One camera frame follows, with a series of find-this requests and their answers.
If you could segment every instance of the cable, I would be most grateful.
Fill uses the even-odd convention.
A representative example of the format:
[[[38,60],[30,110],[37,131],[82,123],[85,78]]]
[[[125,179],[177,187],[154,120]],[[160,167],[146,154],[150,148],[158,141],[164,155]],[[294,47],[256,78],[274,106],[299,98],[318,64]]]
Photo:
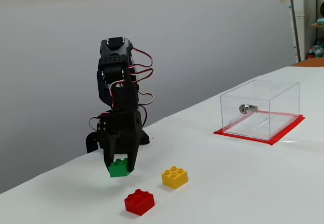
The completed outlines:
[[[142,124],[142,127],[144,127],[144,125],[146,123],[146,120],[147,120],[147,110],[146,110],[146,108],[144,106],[142,106],[142,105],[139,105],[139,106],[142,107],[144,109],[144,111],[145,111],[145,118],[144,118],[144,122]]]
[[[94,128],[90,125],[90,121],[91,121],[91,119],[98,119],[98,117],[92,117],[92,118],[89,119],[89,126],[90,126],[90,128],[92,128],[94,131],[97,131],[96,129],[94,129]]]
[[[115,82],[113,82],[113,83],[111,83],[110,84],[110,86],[109,86],[109,93],[110,93],[110,96],[111,96],[111,108],[113,108],[113,96],[112,96],[112,92],[111,92],[111,87],[112,87],[112,85],[114,85],[114,84],[117,84],[117,83],[123,83],[123,82],[125,82],[125,80],[121,80],[121,81],[115,81]]]
[[[141,103],[139,105],[142,105],[142,106],[143,105],[150,105],[154,101],[154,95],[153,94],[148,93],[148,92],[142,93],[142,92],[140,92],[140,90],[138,90],[138,93],[140,93],[141,95],[150,95],[152,97],[152,100],[149,103],[146,103],[146,104]]]
[[[154,74],[154,69],[150,69],[151,70],[151,73],[148,75],[148,76],[146,76],[146,77],[144,77],[144,78],[141,78],[141,79],[139,79],[139,80],[137,80],[137,81],[134,81],[134,83],[139,83],[140,81],[142,81],[142,80],[145,80],[145,79],[148,79],[148,78],[150,78],[153,74]]]
[[[139,53],[142,53],[142,54],[146,55],[147,57],[149,57],[149,58],[151,59],[151,65],[150,65],[150,66],[147,66],[147,65],[143,65],[143,64],[135,63],[135,64],[130,65],[128,68],[133,68],[133,67],[135,67],[135,66],[141,66],[141,67],[144,67],[144,68],[150,68],[150,67],[152,67],[152,65],[153,65],[153,58],[152,58],[149,54],[147,54],[147,53],[145,53],[145,52],[143,52],[143,51],[141,51],[141,50],[139,50],[139,49],[136,49],[136,48],[134,48],[134,47],[133,47],[133,49],[134,49],[135,51],[137,51],[137,52],[139,52]]]
[[[145,72],[148,72],[148,71],[152,71],[152,70],[153,70],[152,68],[148,68],[148,69],[145,69],[145,70],[142,70],[142,71],[139,71],[139,72],[130,73],[130,75],[137,76],[139,74],[142,74],[142,73],[145,73]]]

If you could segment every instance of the white table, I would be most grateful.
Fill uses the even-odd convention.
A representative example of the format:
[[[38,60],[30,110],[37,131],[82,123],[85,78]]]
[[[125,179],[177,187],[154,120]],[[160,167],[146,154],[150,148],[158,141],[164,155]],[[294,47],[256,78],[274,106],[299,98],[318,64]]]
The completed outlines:
[[[151,144],[128,177],[110,178],[102,153],[87,154],[1,194],[0,223],[323,223],[324,68],[259,79],[301,83],[306,119],[274,146],[213,134],[217,95],[147,127]],[[172,166],[188,171],[177,190],[161,183]],[[154,194],[143,216],[125,211],[135,189]]]

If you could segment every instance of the robotic arm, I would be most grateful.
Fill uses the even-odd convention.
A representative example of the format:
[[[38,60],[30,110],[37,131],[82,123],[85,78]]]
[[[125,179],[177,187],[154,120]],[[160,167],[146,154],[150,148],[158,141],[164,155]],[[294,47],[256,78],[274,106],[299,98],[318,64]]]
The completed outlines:
[[[149,144],[138,111],[137,82],[140,80],[136,79],[142,72],[153,74],[151,66],[144,65],[141,66],[149,69],[136,73],[132,49],[133,45],[127,38],[110,38],[101,42],[97,71],[99,98],[111,110],[96,117],[99,119],[97,130],[86,139],[88,153],[97,150],[99,143],[107,169],[115,154],[127,154],[129,172],[134,170],[139,145]]]

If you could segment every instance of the transparent box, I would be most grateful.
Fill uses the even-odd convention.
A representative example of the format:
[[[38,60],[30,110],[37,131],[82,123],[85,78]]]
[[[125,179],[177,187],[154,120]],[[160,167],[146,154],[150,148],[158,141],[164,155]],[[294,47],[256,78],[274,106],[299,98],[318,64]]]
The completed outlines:
[[[221,95],[223,132],[270,140],[299,116],[299,83],[254,80]]]

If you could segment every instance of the red square base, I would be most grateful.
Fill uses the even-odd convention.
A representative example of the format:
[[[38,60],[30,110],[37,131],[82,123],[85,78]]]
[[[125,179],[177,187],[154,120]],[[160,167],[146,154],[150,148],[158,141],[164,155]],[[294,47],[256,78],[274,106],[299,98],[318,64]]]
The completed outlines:
[[[135,190],[135,193],[128,195],[125,199],[126,211],[136,215],[143,215],[155,205],[153,194]]]
[[[225,136],[229,136],[229,137],[233,137],[233,138],[247,139],[247,140],[252,140],[252,141],[257,141],[257,142],[262,142],[262,143],[266,143],[269,145],[273,145],[273,144],[277,143],[279,140],[281,140],[281,138],[283,138],[286,134],[288,134],[297,125],[299,125],[304,119],[305,119],[305,117],[303,117],[303,115],[299,115],[296,118],[296,120],[294,120],[291,124],[289,124],[283,130],[281,130],[275,136],[273,136],[270,140],[262,140],[262,139],[255,139],[255,138],[246,137],[246,136],[235,135],[235,134],[228,134],[228,133],[224,133],[223,129],[215,131],[214,134],[225,135]]]

